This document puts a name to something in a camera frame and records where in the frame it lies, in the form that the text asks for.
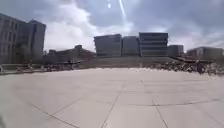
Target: window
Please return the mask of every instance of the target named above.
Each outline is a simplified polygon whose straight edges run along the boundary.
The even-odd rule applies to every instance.
[[[168,38],[149,38],[149,37],[147,37],[147,38],[140,38],[140,40],[141,41],[163,41],[163,42],[167,42],[167,40],[168,40]]]
[[[167,42],[141,42],[140,45],[167,45]]]
[[[16,34],[13,33],[13,42],[16,42]]]
[[[2,35],[2,32],[0,32],[0,41],[2,40],[2,36],[3,36],[3,35]]]
[[[165,56],[166,55],[166,52],[162,52],[162,51],[142,52],[142,55],[148,55],[148,56]]]
[[[12,49],[12,52],[15,51],[15,44],[12,45],[12,48],[11,49]]]
[[[9,32],[9,38],[8,38],[8,41],[11,41],[11,38],[12,38],[12,33]]]
[[[17,30],[17,23],[15,23],[15,30]]]
[[[9,27],[9,20],[5,20],[3,26],[4,26],[5,28],[8,28],[8,27]]]
[[[37,32],[37,25],[34,24],[33,29],[32,29],[32,36],[31,36],[31,50],[33,50],[33,46],[34,46],[34,43],[35,43],[36,32]]]
[[[141,47],[142,50],[167,50],[167,47]]]
[[[10,54],[10,45],[8,45],[8,54]]]
[[[2,53],[5,54],[5,45],[2,45]]]
[[[0,44],[0,55],[1,55],[1,52],[2,52],[2,45]]]
[[[6,31],[5,32],[5,40],[7,40],[7,37],[8,37],[8,32]]]
[[[14,22],[12,21],[12,23],[11,23],[11,29],[13,30],[13,28],[14,28]]]
[[[5,45],[5,55],[8,55],[8,47]]]

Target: cloud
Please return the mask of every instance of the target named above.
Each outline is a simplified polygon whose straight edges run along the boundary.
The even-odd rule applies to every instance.
[[[47,24],[45,49],[66,49],[82,44],[84,48],[94,50],[94,36],[111,33],[127,35],[132,28],[131,23],[107,27],[95,26],[90,22],[90,13],[78,8],[75,1],[48,2],[53,4],[54,11],[42,12],[42,21]]]
[[[131,19],[139,31],[165,30],[170,44],[189,49],[224,47],[223,14],[223,0],[142,0]]]
[[[124,25],[119,0],[1,0],[0,12],[46,23],[46,49],[83,44],[93,50],[93,36],[142,31],[168,32],[169,44],[184,44],[186,49],[224,47],[223,0],[122,1]]]

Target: pavement tile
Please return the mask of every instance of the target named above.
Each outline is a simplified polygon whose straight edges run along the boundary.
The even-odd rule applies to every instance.
[[[114,103],[118,94],[119,92],[93,91],[84,96],[82,100]]]
[[[220,124],[192,105],[158,108],[168,128],[222,128]]]
[[[152,93],[151,95],[156,105],[175,105],[186,103],[182,95],[179,93]]]
[[[165,128],[155,106],[115,105],[103,128]]]
[[[44,123],[38,124],[33,128],[77,128],[74,125],[68,124],[66,122],[62,122],[56,118],[51,118],[45,120]]]
[[[125,86],[144,86],[142,81],[126,81]]]
[[[205,90],[203,92],[206,93],[210,99],[219,99],[224,101],[224,91],[222,88]]]
[[[32,128],[52,118],[16,98],[8,97],[7,101],[0,101],[0,103],[0,127],[2,128]]]
[[[80,100],[57,113],[55,117],[80,128],[100,128],[112,105]]]
[[[122,92],[144,92],[144,91],[145,91],[144,85],[127,85],[127,84],[125,84],[125,86],[122,89]]]
[[[185,92],[180,94],[184,103],[200,103],[200,102],[208,102],[213,100],[208,94],[199,91],[199,92]]]
[[[91,91],[106,91],[106,92],[119,92],[122,89],[123,84],[120,85],[85,85],[80,86],[81,89]]]
[[[140,92],[121,92],[116,104],[153,105],[151,94]]]
[[[224,102],[207,102],[195,104],[194,106],[208,114],[211,118],[215,119],[224,127]]]
[[[145,86],[145,92],[148,93],[182,93],[182,92],[195,92],[201,90],[203,89],[195,88],[195,86],[184,86],[184,85]]]
[[[77,101],[88,92],[83,90],[66,92],[51,90],[20,90],[19,95],[48,114],[53,114]]]

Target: concrete pavement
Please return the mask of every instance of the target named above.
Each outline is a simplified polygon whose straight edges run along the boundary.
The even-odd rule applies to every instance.
[[[149,69],[0,77],[0,128],[222,128],[224,79]]]

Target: white cloud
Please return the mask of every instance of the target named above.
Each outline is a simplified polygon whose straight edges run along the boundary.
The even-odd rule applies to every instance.
[[[200,46],[223,47],[223,33],[220,31],[203,34],[197,28],[192,29],[186,34],[171,37],[169,44],[182,44],[185,50]]]
[[[168,31],[168,27],[165,26],[154,26],[154,27],[150,27],[148,28],[149,32],[167,32]]]
[[[132,23],[97,27],[90,23],[90,13],[78,8],[75,1],[63,3],[49,0],[54,9],[42,13],[42,21],[47,25],[45,49],[67,49],[77,44],[94,50],[93,37],[102,34],[121,33],[127,35],[132,29]]]

